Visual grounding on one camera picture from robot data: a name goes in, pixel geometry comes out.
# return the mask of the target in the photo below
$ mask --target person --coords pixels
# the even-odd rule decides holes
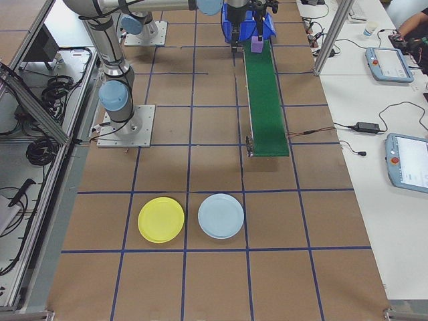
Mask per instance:
[[[398,29],[399,35],[405,40],[428,38],[428,8],[412,15]],[[412,52],[417,64],[424,74],[428,73],[428,45],[418,47]]]

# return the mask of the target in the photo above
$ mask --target purple block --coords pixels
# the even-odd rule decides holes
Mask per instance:
[[[260,54],[263,51],[264,41],[259,41],[259,37],[254,35],[251,37],[251,52]]]

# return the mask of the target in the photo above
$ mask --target cable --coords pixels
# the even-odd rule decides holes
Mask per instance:
[[[335,127],[329,126],[329,127],[323,127],[323,128],[313,129],[313,130],[305,130],[304,132],[287,132],[287,135],[289,138],[293,138],[297,136],[306,136],[309,134],[314,134],[315,132],[326,132],[326,131],[335,130],[335,129],[336,129]]]
[[[28,69],[25,69],[25,68],[19,68],[18,70],[21,71],[21,72],[30,72],[32,74],[41,75],[41,76],[45,76],[45,77],[55,77],[55,76],[58,76],[58,75],[43,74],[41,72],[34,72],[33,70],[28,70]]]
[[[45,185],[46,185],[47,177],[49,176],[53,167],[54,167],[54,162],[52,162],[51,165],[49,166],[49,170],[47,171],[46,176],[45,175],[43,176],[43,181],[40,185],[40,190],[39,190],[39,193],[37,195],[37,201],[35,202],[33,211],[31,212],[31,215],[29,216],[29,218],[27,220],[27,225],[25,226],[24,235],[21,238],[21,245],[19,246],[17,255],[15,256],[15,258],[11,259],[11,263],[8,266],[0,268],[0,276],[4,276],[4,275],[8,274],[16,266],[17,262],[21,258],[21,254],[23,252],[23,249],[24,249],[25,243],[27,241],[29,232],[31,231],[31,226],[33,225],[34,217],[37,214],[37,209],[38,209],[40,201],[41,201],[41,194],[43,193],[43,190],[44,190]]]
[[[380,37],[380,35],[379,35],[379,33],[381,33],[381,32],[384,32],[384,31],[396,31],[397,29],[381,29],[381,30],[379,30],[378,32],[377,32],[377,39],[379,39],[379,48],[381,47],[381,45],[382,45],[382,39],[381,39],[381,37]]]
[[[327,7],[327,13],[325,15],[321,15],[319,17],[302,17],[302,18],[303,19],[321,19],[321,18],[327,17],[328,13],[330,12],[330,8],[327,5],[327,3],[325,3],[324,5]]]
[[[360,152],[356,152],[356,151],[351,147],[351,145],[350,145],[346,140],[339,140],[339,142],[344,142],[346,145],[348,145],[349,149],[350,149],[354,154],[357,154],[357,155],[360,155],[360,156],[366,156],[366,155],[367,155],[367,152],[366,152],[366,151],[364,151],[364,150],[362,150],[362,151],[360,151]]]
[[[55,159],[57,153],[58,145],[46,136],[28,145],[25,157],[33,165],[45,166]]]
[[[28,85],[23,81],[22,77],[20,77],[16,72],[14,72],[12,69],[10,69],[8,66],[6,66],[5,64],[0,63],[0,68],[5,70],[9,76],[15,78],[17,81],[19,81],[21,83],[21,85],[23,86],[23,88],[25,89],[26,92],[28,92],[28,94],[33,97],[37,103],[40,105],[40,107],[43,108],[43,102],[31,91],[31,89],[28,87]],[[0,77],[0,80],[15,94],[15,98],[18,100],[18,103],[22,106],[17,92],[12,88],[12,86],[6,82],[6,80],[4,80],[3,78]]]
[[[51,117],[62,124],[65,118],[66,106],[62,98],[74,88],[74,79],[69,76],[55,76],[48,80],[47,87],[41,92],[41,101]]]
[[[379,116],[379,118],[382,120],[382,122],[383,122],[383,124],[385,125],[385,130],[381,130],[381,132],[387,132],[388,131],[388,125],[387,125],[387,123],[385,122],[385,120],[382,118],[382,116],[381,116],[381,114],[383,113],[383,112],[385,112],[388,108],[390,108],[390,107],[393,107],[393,106],[398,106],[398,105],[401,105],[401,104],[411,104],[411,105],[414,105],[414,106],[416,106],[416,107],[418,107],[419,109],[421,109],[422,111],[423,111],[423,113],[422,113],[422,116],[420,117],[420,119],[419,119],[419,124],[425,129],[425,130],[427,130],[428,131],[428,128],[424,125],[424,124],[422,124],[422,118],[424,117],[424,115],[425,115],[425,109],[424,108],[422,108],[422,107],[420,107],[419,105],[416,105],[416,104],[414,104],[414,103],[412,103],[412,102],[399,102],[399,103],[397,103],[397,104],[391,104],[391,105],[388,105],[387,107],[385,107],[383,110],[381,110],[379,113],[378,113],[378,116]]]
[[[350,126],[342,125],[342,124],[339,124],[338,122],[334,122],[333,124],[335,124],[337,126],[345,127],[345,128],[350,128]]]
[[[0,132],[0,136],[9,136],[10,134],[17,132],[17,130],[19,130],[20,127],[21,127],[21,122],[18,120],[15,127],[13,127],[13,129],[11,129],[7,132]]]
[[[19,191],[19,189],[17,187],[3,187],[0,189],[0,191],[3,191],[5,189],[13,189],[13,190]],[[29,203],[27,193],[24,193],[23,197],[25,197],[25,204],[22,201],[18,201],[18,203],[21,205],[21,208],[22,208],[22,214],[18,217],[18,219],[16,221],[10,223],[6,227],[6,229],[4,230],[3,234],[0,235],[0,237],[5,237],[6,235],[9,235],[13,231],[15,231],[19,227],[21,222],[23,221],[23,218],[24,218],[25,213],[27,212],[28,203]]]
[[[126,122],[124,122],[124,124],[121,127],[119,127],[117,130],[114,130],[112,132],[108,132],[107,134],[103,134],[103,135],[98,135],[98,136],[92,137],[89,140],[89,142],[93,142],[94,140],[96,140],[96,139],[98,139],[100,137],[104,137],[104,136],[107,136],[107,135],[114,134],[115,132],[118,132],[119,130],[121,130],[122,128],[124,128],[128,123],[129,123],[129,119]]]
[[[349,39],[337,39],[336,41],[349,41],[361,49],[367,49],[367,47],[362,47],[361,45],[358,45],[356,42],[353,42],[352,40],[349,40]]]

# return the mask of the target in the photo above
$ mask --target plate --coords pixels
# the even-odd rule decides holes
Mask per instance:
[[[207,197],[199,207],[198,221],[201,229],[215,239],[234,236],[243,224],[241,204],[227,194]]]
[[[176,237],[185,222],[181,205],[169,197],[149,201],[138,216],[138,230],[149,242],[165,243]]]

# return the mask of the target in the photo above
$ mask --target black cable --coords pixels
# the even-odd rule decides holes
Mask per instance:
[[[321,32],[322,33],[324,33],[324,27],[321,25],[321,23],[319,23],[319,22],[317,22],[317,21],[311,21],[311,24],[312,25],[319,25],[320,26],[320,28],[321,28]]]
[[[3,191],[5,189],[13,189],[13,190],[19,191],[19,189],[17,187],[3,187],[0,189],[0,191]],[[22,208],[22,214],[18,217],[17,220],[10,223],[6,227],[6,229],[4,230],[3,234],[0,235],[0,237],[5,237],[6,235],[9,235],[13,231],[15,231],[19,227],[21,222],[23,221],[24,215],[27,212],[27,208],[28,208],[28,204],[29,204],[27,193],[24,193],[23,197],[25,197],[25,204],[21,200],[18,201],[18,203],[21,205],[21,208]]]
[[[354,153],[354,154],[357,154],[357,155],[360,155],[360,156],[366,156],[367,155],[367,152],[365,152],[365,151],[360,151],[360,152],[356,152],[352,147],[351,147],[351,145],[346,141],[346,140],[339,140],[339,142],[344,142],[346,145],[348,145],[348,147],[349,147],[349,149]]]
[[[5,64],[0,63],[0,68],[5,70],[11,77],[15,78],[18,82],[20,82],[23,88],[25,89],[25,91],[28,92],[28,94],[37,101],[40,107],[43,108],[43,102],[31,91],[31,89],[24,82],[22,77],[20,77],[16,72],[14,72],[11,68],[6,66]],[[3,78],[0,78],[0,80],[15,94],[15,98],[18,100],[18,103],[22,106],[18,98],[17,92],[12,88],[12,86],[8,82],[6,82],[6,80],[4,80]]]
[[[120,17],[122,17],[122,13],[119,13],[118,19],[116,21],[116,35],[117,35],[118,29],[119,29],[119,20],[120,20]]]
[[[83,82],[89,62],[92,59],[92,51],[87,47],[60,47],[60,50],[84,50],[89,53],[88,60],[84,64],[82,77],[76,83],[70,76],[56,75],[48,80],[46,89],[41,93],[41,101],[44,103],[46,111],[56,122],[63,124],[70,96]]]
[[[107,135],[114,134],[115,132],[118,132],[119,130],[121,130],[122,128],[124,128],[128,123],[129,123],[129,119],[126,122],[124,122],[123,125],[121,127],[119,127],[117,130],[115,130],[113,132],[108,132],[107,134],[103,134],[103,135],[98,135],[98,136],[92,137],[89,140],[89,142],[93,142],[94,140],[96,140],[96,139],[98,139],[100,137],[104,137],[104,136],[107,136]]]
[[[35,214],[37,213],[37,209],[38,209],[40,201],[41,201],[41,194],[43,193],[43,190],[44,190],[45,185],[46,185],[47,177],[49,176],[49,173],[51,172],[53,167],[54,167],[54,163],[52,162],[51,165],[49,166],[49,170],[47,171],[46,176],[43,176],[43,181],[40,185],[40,190],[39,190],[39,193],[37,195],[37,201],[35,202],[33,211],[31,212],[31,215],[29,216],[29,218],[27,220],[27,225],[25,227],[24,235],[21,238],[21,245],[19,246],[17,255],[15,256],[14,259],[11,259],[11,263],[8,266],[6,266],[5,268],[0,268],[0,276],[4,276],[5,274],[8,274],[15,267],[15,265],[17,264],[17,262],[21,258],[21,254],[23,252],[23,249],[24,249],[25,243],[27,241],[29,232],[31,231],[31,226],[33,225],[33,220],[34,220]]]
[[[15,127],[13,127],[13,129],[7,132],[0,132],[0,136],[9,136],[10,134],[13,134],[20,126],[21,126],[21,122],[18,120]]]
[[[335,125],[337,125],[337,126],[341,126],[341,127],[349,128],[349,126],[347,126],[347,125],[342,125],[342,124],[339,124],[338,122],[334,122],[333,124],[335,124]]]
[[[399,103],[397,103],[397,104],[391,104],[391,105],[388,105],[387,107],[385,107],[383,110],[381,110],[379,113],[378,113],[378,116],[379,116],[379,118],[382,120],[382,122],[383,122],[383,124],[385,125],[385,130],[381,130],[381,132],[387,132],[388,131],[388,125],[387,125],[387,123],[385,122],[385,120],[382,118],[382,116],[381,116],[381,114],[383,113],[383,112],[385,112],[388,108],[390,108],[390,107],[393,107],[393,106],[398,106],[398,105],[401,105],[401,104],[410,104],[410,105],[414,105],[414,106],[416,106],[416,107],[418,107],[419,109],[421,109],[422,111],[423,111],[423,113],[422,113],[422,116],[420,117],[420,119],[419,119],[419,124],[425,129],[425,130],[427,130],[428,131],[428,128],[424,125],[424,124],[422,124],[422,118],[424,117],[424,115],[425,115],[425,113],[426,113],[426,111],[425,111],[425,109],[424,108],[422,108],[422,107],[420,107],[419,105],[416,105],[416,104],[414,104],[414,103],[412,103],[412,102],[399,102]]]
[[[31,164],[45,166],[55,159],[57,153],[58,145],[47,136],[28,145],[25,156]]]
[[[336,41],[349,41],[361,49],[367,49],[367,47],[362,47],[361,45],[358,45],[356,42],[353,42],[352,40],[349,40],[349,39],[337,39]]]
[[[25,69],[25,68],[19,68],[19,71],[20,72],[30,72],[32,74],[41,75],[41,76],[45,76],[45,77],[55,77],[55,76],[58,76],[58,75],[43,74],[41,72],[34,72],[33,70],[28,70],[28,69]]]
[[[382,39],[381,39],[379,33],[384,32],[384,31],[394,31],[394,30],[396,30],[396,29],[381,29],[377,32],[377,39],[379,39],[379,48],[382,45]]]

